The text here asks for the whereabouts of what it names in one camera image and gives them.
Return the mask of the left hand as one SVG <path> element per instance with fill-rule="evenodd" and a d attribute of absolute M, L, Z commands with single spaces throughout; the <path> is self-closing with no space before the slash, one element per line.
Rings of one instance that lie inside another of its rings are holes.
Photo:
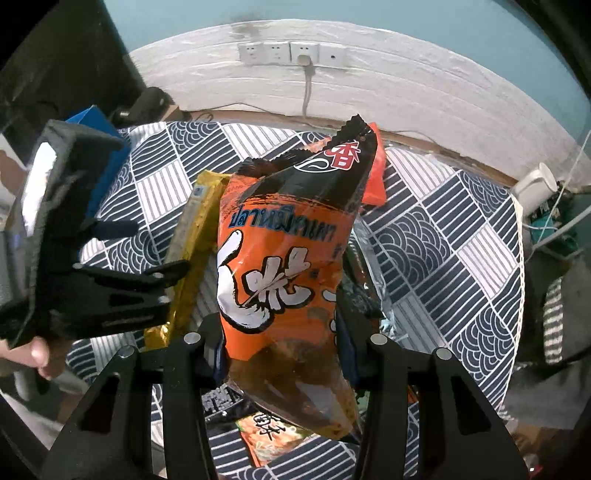
<path fill-rule="evenodd" d="M 58 339 L 47 341 L 34 337 L 28 344 L 10 349 L 6 340 L 1 341 L 1 358 L 37 370 L 46 380 L 57 378 L 65 369 L 66 355 L 71 341 Z"/>

